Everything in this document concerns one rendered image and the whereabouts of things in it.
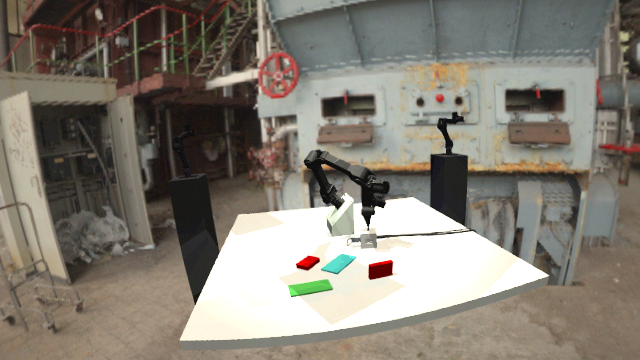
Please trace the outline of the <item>red rectangular block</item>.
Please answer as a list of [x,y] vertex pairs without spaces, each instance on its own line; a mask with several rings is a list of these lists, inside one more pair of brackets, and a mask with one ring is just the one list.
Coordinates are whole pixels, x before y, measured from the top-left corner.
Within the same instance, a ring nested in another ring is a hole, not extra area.
[[296,268],[297,269],[302,269],[302,270],[310,270],[319,261],[320,261],[320,258],[318,258],[318,257],[307,256],[307,257],[304,258],[304,260],[301,260],[300,262],[298,262],[296,264]]
[[383,261],[369,264],[368,278],[370,280],[393,275],[393,261]]

